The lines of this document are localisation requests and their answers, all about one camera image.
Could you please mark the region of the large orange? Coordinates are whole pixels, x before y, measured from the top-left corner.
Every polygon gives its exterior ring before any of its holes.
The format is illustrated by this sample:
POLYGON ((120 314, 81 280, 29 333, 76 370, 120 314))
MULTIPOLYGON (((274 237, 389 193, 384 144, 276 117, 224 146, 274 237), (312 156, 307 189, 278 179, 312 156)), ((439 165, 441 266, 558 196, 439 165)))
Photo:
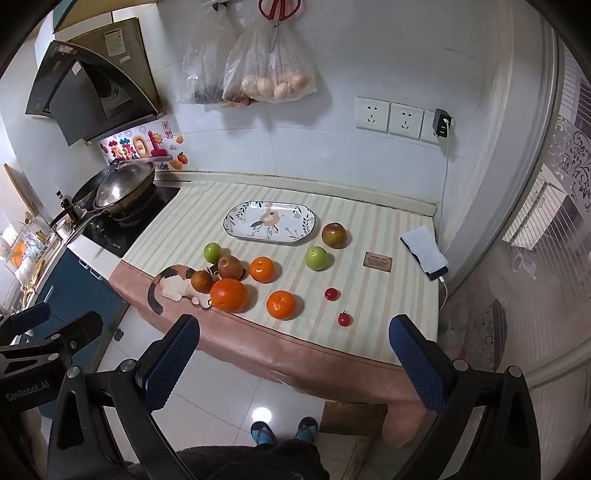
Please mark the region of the large orange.
POLYGON ((211 287, 211 305, 226 312, 236 312, 249 301, 249 291, 239 280, 223 278, 211 287))

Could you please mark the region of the red cherry tomato with stem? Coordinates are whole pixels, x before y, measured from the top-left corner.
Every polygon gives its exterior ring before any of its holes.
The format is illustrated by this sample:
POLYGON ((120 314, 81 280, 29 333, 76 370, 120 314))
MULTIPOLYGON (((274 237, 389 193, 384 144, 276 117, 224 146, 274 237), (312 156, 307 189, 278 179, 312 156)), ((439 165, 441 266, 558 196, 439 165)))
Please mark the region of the red cherry tomato with stem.
POLYGON ((349 327, 353 323, 352 316, 348 312, 342 311, 338 316, 338 324, 342 327, 349 327))

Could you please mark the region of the green apple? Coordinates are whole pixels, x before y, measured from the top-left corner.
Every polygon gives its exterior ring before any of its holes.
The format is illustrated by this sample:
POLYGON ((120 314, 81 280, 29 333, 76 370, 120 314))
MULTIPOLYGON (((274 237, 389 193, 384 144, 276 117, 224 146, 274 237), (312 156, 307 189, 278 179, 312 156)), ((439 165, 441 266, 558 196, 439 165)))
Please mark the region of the green apple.
POLYGON ((328 253, 320 246, 312 246, 305 252, 304 261, 311 270, 322 271, 328 265, 328 253))
POLYGON ((204 259, 206 262, 216 264, 222 256, 222 248, 215 242, 208 243, 204 247, 204 259))

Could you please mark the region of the small orange front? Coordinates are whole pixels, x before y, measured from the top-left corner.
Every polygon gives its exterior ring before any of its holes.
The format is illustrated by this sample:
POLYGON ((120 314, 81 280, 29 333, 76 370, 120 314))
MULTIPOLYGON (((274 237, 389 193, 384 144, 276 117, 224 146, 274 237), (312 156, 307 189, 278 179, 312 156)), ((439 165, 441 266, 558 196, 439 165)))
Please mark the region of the small orange front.
POLYGON ((296 310, 296 297, 288 291, 274 291, 266 300, 266 312, 276 320, 290 320, 294 317, 296 310))

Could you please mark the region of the small orange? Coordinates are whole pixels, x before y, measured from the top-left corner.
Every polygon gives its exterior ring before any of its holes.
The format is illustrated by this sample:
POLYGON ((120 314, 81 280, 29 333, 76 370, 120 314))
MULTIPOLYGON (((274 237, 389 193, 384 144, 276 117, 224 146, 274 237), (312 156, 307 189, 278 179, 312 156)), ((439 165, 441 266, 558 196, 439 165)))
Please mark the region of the small orange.
POLYGON ((270 283, 276 275, 273 260, 266 256, 256 257, 249 264, 249 275, 256 282, 270 283))
POLYGON ((296 310, 296 297, 288 291, 274 291, 266 300, 266 312, 276 320, 290 320, 294 317, 296 310))

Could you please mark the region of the blue kitchen cabinet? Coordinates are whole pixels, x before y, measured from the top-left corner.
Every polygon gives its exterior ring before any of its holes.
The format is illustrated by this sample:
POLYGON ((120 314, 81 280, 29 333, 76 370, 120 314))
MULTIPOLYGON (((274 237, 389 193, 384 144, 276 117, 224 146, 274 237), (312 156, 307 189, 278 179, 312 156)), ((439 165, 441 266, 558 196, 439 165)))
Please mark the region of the blue kitchen cabinet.
POLYGON ((101 359, 129 304, 98 272, 66 249, 45 282, 35 303, 45 302, 50 318, 32 329, 32 340, 41 340, 92 310, 103 322, 101 335, 73 356, 85 371, 98 369, 101 359))

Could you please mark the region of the left blue slipper foot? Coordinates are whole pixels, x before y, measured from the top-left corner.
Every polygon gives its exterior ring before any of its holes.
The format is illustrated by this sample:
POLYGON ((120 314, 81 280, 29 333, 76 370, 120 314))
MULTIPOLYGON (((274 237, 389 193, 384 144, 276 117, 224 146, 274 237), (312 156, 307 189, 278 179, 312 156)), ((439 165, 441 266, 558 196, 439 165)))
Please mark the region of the left blue slipper foot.
POLYGON ((256 443, 256 446, 274 446, 276 445, 276 436, 270 425, 263 421, 256 421, 250 426, 250 436, 256 443))

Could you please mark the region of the black induction cooktop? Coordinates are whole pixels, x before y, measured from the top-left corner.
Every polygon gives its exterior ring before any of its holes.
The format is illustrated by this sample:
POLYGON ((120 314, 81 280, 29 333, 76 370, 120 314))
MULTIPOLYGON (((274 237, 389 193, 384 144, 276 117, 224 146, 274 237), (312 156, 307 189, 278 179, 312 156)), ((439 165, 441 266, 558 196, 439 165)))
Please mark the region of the black induction cooktop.
POLYGON ((128 210, 103 213, 91 220, 82 235, 122 258, 179 191, 177 187, 152 185, 128 210))

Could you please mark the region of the right blue slipper foot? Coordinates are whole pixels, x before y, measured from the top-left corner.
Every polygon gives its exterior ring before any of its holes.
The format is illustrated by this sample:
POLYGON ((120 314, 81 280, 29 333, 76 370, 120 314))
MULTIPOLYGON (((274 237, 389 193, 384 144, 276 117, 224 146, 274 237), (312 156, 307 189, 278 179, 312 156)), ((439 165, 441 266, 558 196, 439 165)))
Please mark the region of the right blue slipper foot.
POLYGON ((294 439, 305 443, 315 443, 318 438, 318 422, 314 417, 304 417, 297 426, 294 439))

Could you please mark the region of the steel wok with lid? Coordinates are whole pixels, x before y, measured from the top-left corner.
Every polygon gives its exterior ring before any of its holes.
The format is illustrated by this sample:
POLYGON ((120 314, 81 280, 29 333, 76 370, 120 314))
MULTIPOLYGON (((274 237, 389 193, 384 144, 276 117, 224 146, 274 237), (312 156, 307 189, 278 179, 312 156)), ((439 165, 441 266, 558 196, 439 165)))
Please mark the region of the steel wok with lid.
POLYGON ((153 184, 155 157, 144 160, 117 162, 107 168, 93 199, 92 209, 63 242, 68 245, 82 234, 91 220, 103 213, 115 214, 127 209, 153 184))

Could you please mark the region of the oval floral ceramic plate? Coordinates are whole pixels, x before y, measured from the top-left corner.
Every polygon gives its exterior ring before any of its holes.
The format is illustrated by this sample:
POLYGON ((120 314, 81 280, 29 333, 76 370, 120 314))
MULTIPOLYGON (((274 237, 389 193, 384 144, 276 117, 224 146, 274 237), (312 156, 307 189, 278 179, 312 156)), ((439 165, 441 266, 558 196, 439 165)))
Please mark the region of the oval floral ceramic plate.
POLYGON ((316 221, 315 213, 301 204, 246 201, 228 211, 222 226, 240 240, 297 244, 314 232, 316 221))

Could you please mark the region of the black range hood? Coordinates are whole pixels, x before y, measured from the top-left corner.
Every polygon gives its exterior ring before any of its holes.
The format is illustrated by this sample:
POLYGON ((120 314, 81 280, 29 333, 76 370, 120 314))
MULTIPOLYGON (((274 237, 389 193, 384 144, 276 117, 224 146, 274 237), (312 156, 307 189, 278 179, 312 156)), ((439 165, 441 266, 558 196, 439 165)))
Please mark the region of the black range hood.
POLYGON ((33 82, 25 113, 54 120, 66 143, 101 138, 156 118, 161 101, 143 48, 120 55, 54 40, 33 82))

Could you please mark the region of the clear plastic bag dark contents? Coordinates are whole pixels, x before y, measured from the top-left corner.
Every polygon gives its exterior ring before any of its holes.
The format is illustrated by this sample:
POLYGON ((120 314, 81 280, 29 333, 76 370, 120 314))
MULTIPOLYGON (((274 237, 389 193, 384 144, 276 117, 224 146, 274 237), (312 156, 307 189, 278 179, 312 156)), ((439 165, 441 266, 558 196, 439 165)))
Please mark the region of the clear plastic bag dark contents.
POLYGON ((208 6, 183 56, 178 81, 180 103, 223 103, 225 65, 237 39, 238 30, 228 15, 226 3, 208 6))

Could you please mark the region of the plastic bag of eggs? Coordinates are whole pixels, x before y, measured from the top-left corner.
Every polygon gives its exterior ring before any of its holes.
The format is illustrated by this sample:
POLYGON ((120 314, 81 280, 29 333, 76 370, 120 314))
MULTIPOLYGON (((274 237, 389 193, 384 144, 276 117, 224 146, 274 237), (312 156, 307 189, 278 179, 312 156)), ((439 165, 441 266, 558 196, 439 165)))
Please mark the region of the plastic bag of eggs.
POLYGON ((228 54, 222 87, 226 102, 280 104, 317 90, 314 62, 286 23, 252 22, 228 54))

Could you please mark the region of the white wall socket middle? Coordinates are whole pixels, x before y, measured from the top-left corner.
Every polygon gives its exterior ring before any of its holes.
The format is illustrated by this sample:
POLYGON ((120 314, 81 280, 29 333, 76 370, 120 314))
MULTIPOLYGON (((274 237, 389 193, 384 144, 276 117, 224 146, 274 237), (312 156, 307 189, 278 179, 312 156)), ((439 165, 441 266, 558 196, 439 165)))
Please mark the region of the white wall socket middle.
POLYGON ((390 104, 388 132, 410 139, 419 139, 422 130, 424 111, 417 107, 399 103, 390 104))

